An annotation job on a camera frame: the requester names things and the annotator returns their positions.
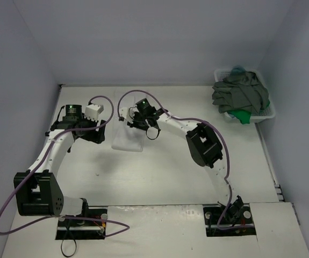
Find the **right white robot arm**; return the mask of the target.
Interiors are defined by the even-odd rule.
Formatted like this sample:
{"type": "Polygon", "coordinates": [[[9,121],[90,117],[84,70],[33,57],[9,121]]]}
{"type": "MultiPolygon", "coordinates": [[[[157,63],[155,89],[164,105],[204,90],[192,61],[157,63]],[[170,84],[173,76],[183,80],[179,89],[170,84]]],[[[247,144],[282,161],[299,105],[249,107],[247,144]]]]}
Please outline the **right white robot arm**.
{"type": "Polygon", "coordinates": [[[119,119],[124,119],[129,127],[147,132],[155,128],[157,134],[162,131],[172,133],[188,144],[190,155],[200,167],[209,174],[219,197],[220,218],[235,224],[240,218],[244,203],[236,196],[229,181],[229,151],[220,132],[209,122],[198,118],[179,118],[162,106],[156,109],[148,99],[138,101],[134,107],[119,109],[119,119]]]}

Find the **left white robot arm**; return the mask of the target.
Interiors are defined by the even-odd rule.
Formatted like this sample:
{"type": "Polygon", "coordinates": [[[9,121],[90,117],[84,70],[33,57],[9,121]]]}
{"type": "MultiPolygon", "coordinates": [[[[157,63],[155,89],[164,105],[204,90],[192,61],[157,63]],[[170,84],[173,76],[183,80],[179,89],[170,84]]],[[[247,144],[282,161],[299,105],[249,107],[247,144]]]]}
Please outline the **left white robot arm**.
{"type": "Polygon", "coordinates": [[[58,116],[46,132],[47,142],[36,161],[23,173],[16,173],[13,183],[18,212],[21,216],[70,216],[79,226],[90,218],[84,198],[67,197],[57,182],[60,165],[70,152],[75,140],[83,139],[96,144],[105,140],[105,121],[98,116],[104,107],[89,104],[68,104],[62,107],[64,116],[58,116]]]}

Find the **white t shirt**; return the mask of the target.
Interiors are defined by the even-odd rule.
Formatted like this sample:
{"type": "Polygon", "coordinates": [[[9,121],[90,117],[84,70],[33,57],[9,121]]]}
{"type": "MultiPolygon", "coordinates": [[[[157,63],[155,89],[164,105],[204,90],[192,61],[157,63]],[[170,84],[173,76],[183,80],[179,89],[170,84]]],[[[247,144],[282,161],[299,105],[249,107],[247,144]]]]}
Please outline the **white t shirt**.
{"type": "MultiPolygon", "coordinates": [[[[127,126],[126,121],[119,121],[118,118],[118,101],[125,92],[126,90],[117,90],[114,92],[116,101],[114,106],[115,112],[113,116],[111,148],[118,151],[142,152],[145,132],[137,128],[130,128],[127,126]]],[[[122,99],[120,108],[134,107],[135,103],[144,97],[146,97],[146,95],[140,92],[130,93],[122,99]]]]}

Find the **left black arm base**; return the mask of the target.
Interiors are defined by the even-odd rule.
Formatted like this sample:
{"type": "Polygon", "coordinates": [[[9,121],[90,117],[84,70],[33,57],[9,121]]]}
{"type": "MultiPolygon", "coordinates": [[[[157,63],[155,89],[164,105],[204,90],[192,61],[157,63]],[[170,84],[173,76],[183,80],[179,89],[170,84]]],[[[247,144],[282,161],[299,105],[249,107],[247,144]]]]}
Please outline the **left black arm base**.
{"type": "Polygon", "coordinates": [[[55,240],[61,241],[63,257],[73,257],[79,240],[104,240],[105,230],[105,222],[65,219],[58,221],[55,240]]]}

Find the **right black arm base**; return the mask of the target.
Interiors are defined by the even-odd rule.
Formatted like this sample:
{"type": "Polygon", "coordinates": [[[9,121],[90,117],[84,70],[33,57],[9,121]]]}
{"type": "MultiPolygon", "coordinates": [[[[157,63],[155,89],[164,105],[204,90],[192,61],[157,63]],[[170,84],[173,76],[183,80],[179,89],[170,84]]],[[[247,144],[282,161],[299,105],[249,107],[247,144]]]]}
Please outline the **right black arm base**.
{"type": "Polygon", "coordinates": [[[220,227],[218,227],[217,223],[223,210],[222,207],[216,205],[203,206],[205,232],[207,237],[242,237],[256,235],[256,229],[249,204],[245,204],[235,218],[229,219],[223,217],[220,221],[220,227]]]}

